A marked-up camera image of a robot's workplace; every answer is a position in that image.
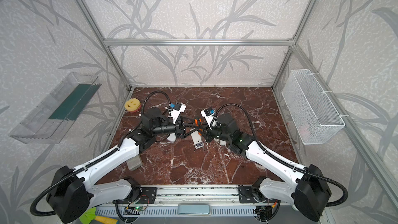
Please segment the white remote control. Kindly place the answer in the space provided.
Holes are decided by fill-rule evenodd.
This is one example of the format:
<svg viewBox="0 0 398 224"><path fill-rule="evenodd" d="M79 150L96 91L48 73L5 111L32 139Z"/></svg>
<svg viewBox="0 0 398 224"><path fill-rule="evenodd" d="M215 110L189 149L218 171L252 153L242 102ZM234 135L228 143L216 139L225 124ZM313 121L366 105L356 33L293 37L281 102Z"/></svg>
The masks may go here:
<svg viewBox="0 0 398 224"><path fill-rule="evenodd" d="M200 149L203 148L203 140L202 140L202 136L199 134L198 131L195 131L191 134L191 138L193 140L193 144L195 149Z"/></svg>
<svg viewBox="0 0 398 224"><path fill-rule="evenodd" d="M167 137L167 140L168 140L169 142L175 142L175 141L176 141L176 135L175 135L175 134L170 134L170 135Z"/></svg>

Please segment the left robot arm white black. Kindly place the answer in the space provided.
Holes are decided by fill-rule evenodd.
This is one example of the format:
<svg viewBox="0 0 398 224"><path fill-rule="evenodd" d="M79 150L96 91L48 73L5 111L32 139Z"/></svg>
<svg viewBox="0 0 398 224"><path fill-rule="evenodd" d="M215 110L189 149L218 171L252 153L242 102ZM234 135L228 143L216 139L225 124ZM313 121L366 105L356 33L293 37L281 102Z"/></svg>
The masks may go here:
<svg viewBox="0 0 398 224"><path fill-rule="evenodd" d="M158 135L170 135L175 139L186 138L200 127L200 118L181 116L180 111L169 109L167 116L159 108L152 107L141 116L140 124L121 138L112 149L96 158L70 169L57 170L51 186L33 200L30 212L34 216L57 215L63 223L70 223L92 207L113 200L127 198L135 187L132 179L122 179L94 189L106 174L125 161L138 156L155 143Z"/></svg>

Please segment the orange handled screwdriver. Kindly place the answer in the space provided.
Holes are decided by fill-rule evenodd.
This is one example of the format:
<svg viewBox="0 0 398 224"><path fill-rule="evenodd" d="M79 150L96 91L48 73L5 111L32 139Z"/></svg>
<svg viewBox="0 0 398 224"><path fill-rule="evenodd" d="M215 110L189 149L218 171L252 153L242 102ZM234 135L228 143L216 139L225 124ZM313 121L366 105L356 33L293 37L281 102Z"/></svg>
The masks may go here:
<svg viewBox="0 0 398 224"><path fill-rule="evenodd" d="M201 126L201 118L199 116L195 116L194 122L197 127Z"/></svg>

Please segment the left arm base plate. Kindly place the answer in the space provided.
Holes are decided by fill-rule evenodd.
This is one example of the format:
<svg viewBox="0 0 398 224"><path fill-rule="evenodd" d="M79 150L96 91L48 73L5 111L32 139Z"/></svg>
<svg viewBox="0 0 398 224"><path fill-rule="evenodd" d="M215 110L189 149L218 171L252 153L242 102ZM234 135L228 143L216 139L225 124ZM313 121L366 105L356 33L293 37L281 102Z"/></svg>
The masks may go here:
<svg viewBox="0 0 398 224"><path fill-rule="evenodd" d="M125 198L129 203L154 204L157 187L134 187Z"/></svg>

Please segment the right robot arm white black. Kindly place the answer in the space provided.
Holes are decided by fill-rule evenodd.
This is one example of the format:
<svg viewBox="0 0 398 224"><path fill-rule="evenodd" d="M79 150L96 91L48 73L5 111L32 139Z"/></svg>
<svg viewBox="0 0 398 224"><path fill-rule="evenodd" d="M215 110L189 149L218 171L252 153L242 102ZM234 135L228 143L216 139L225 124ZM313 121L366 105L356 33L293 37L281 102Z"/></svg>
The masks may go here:
<svg viewBox="0 0 398 224"><path fill-rule="evenodd" d="M214 110L203 110L201 115L207 122L207 141L225 141L230 151L256 162L281 179L258 179L253 184L260 201L281 200L317 222L326 207L338 206L348 199L348 191L341 183L324 177L313 164L305 167L267 148L254 136L240 131L229 113L216 117Z"/></svg>

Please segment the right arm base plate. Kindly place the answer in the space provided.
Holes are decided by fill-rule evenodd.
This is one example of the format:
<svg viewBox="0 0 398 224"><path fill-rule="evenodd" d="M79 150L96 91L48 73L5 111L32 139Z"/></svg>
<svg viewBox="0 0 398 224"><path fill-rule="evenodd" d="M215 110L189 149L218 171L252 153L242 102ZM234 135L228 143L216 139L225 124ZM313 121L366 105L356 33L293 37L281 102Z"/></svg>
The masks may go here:
<svg viewBox="0 0 398 224"><path fill-rule="evenodd" d="M275 199L266 198L257 188L253 189L251 186L238 185L237 191L240 203L274 204L277 202Z"/></svg>

